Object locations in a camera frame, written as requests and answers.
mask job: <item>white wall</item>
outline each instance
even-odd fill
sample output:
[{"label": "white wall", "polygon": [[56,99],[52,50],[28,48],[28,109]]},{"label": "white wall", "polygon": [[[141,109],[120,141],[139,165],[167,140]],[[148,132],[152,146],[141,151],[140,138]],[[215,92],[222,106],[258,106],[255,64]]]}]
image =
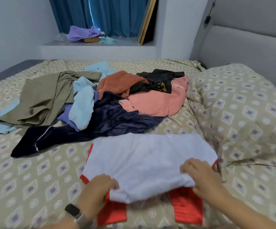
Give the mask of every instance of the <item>white wall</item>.
[{"label": "white wall", "polygon": [[159,59],[189,59],[208,0],[159,0],[155,29]]},{"label": "white wall", "polygon": [[0,0],[0,72],[41,59],[39,46],[58,33],[49,0]]}]

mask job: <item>light blue towel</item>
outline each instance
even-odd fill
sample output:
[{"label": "light blue towel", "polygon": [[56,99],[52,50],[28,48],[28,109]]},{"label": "light blue towel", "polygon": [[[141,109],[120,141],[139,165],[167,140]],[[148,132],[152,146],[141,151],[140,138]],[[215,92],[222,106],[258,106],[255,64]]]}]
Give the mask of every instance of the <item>light blue towel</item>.
[{"label": "light blue towel", "polygon": [[84,130],[89,124],[93,113],[93,96],[92,87],[86,86],[74,97],[72,108],[69,111],[69,120],[75,123],[79,130]]},{"label": "light blue towel", "polygon": [[101,72],[102,76],[99,82],[102,79],[104,79],[106,76],[116,73],[114,70],[110,69],[110,66],[107,62],[98,62],[98,63],[92,64],[90,66],[85,67],[83,71]]},{"label": "light blue towel", "polygon": [[[9,111],[13,110],[19,104],[19,100],[14,101],[13,103],[8,104],[3,110],[0,111],[0,117]],[[0,124],[0,134],[8,134],[11,131],[17,129],[16,127]]]},{"label": "light blue towel", "polygon": [[84,87],[91,86],[94,90],[97,89],[97,85],[92,83],[89,79],[81,76],[78,80],[73,82],[73,93],[77,94],[81,91]]},{"label": "light blue towel", "polygon": [[116,42],[113,38],[110,37],[99,37],[100,38],[100,43],[106,43],[106,44],[113,44]]}]

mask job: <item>upholstered headboard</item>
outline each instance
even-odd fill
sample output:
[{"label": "upholstered headboard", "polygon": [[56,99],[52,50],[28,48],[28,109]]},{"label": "upholstered headboard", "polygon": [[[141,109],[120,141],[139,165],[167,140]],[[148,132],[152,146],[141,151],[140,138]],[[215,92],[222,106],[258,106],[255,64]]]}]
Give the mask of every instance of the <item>upholstered headboard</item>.
[{"label": "upholstered headboard", "polygon": [[209,0],[190,60],[243,63],[276,86],[276,0]]}]

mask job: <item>pillow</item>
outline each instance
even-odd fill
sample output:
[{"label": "pillow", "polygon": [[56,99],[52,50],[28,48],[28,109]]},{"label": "pillow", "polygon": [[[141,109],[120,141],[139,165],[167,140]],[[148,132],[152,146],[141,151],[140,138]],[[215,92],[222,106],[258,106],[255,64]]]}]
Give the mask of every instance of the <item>pillow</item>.
[{"label": "pillow", "polygon": [[276,87],[270,81],[243,64],[230,64],[194,74],[188,84],[186,96],[218,152],[222,173],[235,161],[275,160]]}]

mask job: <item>left hand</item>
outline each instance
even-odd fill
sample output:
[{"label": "left hand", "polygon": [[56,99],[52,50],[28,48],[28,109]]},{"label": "left hand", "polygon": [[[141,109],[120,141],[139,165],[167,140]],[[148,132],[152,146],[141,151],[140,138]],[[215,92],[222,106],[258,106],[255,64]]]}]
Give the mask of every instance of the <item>left hand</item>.
[{"label": "left hand", "polygon": [[110,189],[119,189],[115,179],[105,174],[96,176],[85,186],[76,205],[88,219],[94,219],[105,206],[104,198]]}]

